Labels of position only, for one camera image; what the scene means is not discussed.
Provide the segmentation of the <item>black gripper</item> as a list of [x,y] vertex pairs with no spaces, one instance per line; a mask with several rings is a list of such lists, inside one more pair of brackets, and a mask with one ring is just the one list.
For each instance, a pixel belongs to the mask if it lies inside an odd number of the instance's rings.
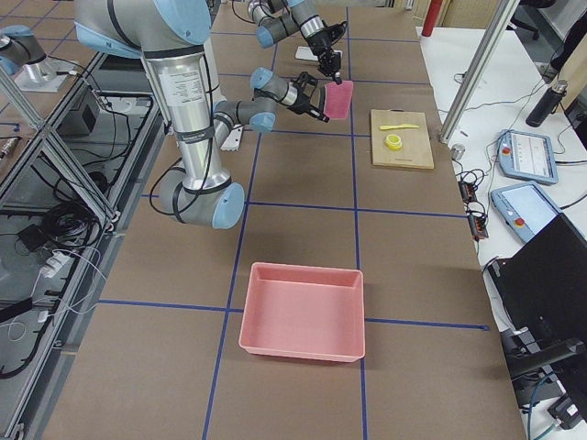
[[289,109],[297,115],[309,115],[321,122],[328,122],[325,115],[326,91],[317,78],[302,71],[292,82],[296,97]]
[[332,73],[332,81],[337,85],[341,85],[341,58],[340,55],[333,50],[333,42],[328,32],[316,32],[307,38],[307,44],[312,53],[317,57],[318,70],[321,73]]

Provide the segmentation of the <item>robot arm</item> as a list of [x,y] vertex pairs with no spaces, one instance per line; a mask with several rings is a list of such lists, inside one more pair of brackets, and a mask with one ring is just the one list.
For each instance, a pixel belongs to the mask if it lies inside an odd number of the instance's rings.
[[328,25],[312,1],[247,1],[249,18],[257,25],[256,36],[267,49],[299,33],[316,57],[318,71],[342,84],[341,55],[334,49],[347,30],[347,22]]
[[228,229],[241,217],[244,190],[219,157],[235,126],[270,132],[278,105],[328,120],[298,84],[264,68],[251,75],[251,101],[214,102],[207,96],[205,43],[212,20],[204,1],[77,1],[74,11],[77,38],[85,46],[141,60],[181,151],[160,188],[161,213],[180,223]]

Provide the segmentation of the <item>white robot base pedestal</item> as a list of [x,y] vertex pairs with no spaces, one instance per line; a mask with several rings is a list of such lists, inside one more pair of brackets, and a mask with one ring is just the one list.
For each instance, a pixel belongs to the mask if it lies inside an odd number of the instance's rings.
[[238,151],[241,145],[243,135],[243,126],[233,128],[227,135],[224,143],[220,147],[223,151]]

